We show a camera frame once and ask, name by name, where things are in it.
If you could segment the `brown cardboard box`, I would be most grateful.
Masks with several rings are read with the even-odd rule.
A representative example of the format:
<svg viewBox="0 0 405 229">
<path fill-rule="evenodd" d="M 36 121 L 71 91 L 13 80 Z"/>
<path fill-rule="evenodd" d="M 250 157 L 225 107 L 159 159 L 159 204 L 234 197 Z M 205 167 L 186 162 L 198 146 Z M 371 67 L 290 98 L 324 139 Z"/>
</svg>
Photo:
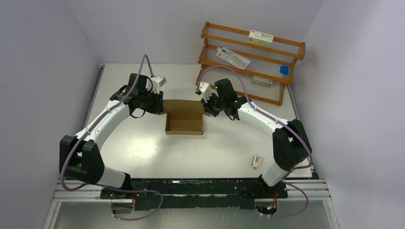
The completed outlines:
<svg viewBox="0 0 405 229">
<path fill-rule="evenodd" d="M 163 109 L 159 115 L 166 115 L 167 135 L 202 135 L 203 117 L 211 116 L 202 103 L 195 100 L 163 100 Z"/>
</svg>

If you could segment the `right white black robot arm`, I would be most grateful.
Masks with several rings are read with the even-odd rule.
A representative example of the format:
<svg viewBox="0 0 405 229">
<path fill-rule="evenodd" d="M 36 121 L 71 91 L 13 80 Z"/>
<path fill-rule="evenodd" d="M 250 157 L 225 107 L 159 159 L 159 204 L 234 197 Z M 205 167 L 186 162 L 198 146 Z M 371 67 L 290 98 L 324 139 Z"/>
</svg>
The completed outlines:
<svg viewBox="0 0 405 229">
<path fill-rule="evenodd" d="M 238 96 L 229 79 L 217 81 L 215 88 L 213 92 L 205 82 L 196 87 L 205 112 L 214 117 L 224 112 L 232 121 L 244 121 L 272 138 L 274 163 L 260 176 L 263 181 L 257 188 L 262 197 L 268 198 L 275 193 L 276 184 L 309 157 L 311 148 L 303 124 L 298 119 L 281 119 L 260 109 L 246 96 Z"/>
</svg>

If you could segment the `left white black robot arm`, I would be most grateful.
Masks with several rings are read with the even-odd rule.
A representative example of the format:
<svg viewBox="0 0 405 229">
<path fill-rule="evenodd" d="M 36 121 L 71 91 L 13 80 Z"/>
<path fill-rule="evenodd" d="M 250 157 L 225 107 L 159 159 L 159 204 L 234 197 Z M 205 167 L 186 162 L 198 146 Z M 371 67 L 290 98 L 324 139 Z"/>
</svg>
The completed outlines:
<svg viewBox="0 0 405 229">
<path fill-rule="evenodd" d="M 122 86 L 109 99 L 104 110 L 82 131 L 66 135 L 60 141 L 59 166 L 61 178 L 85 184 L 113 187 L 119 198 L 132 192 L 129 174 L 107 167 L 100 149 L 113 131 L 137 109 L 145 113 L 160 114 L 163 108 L 163 76 L 132 73 L 127 85 Z"/>
</svg>

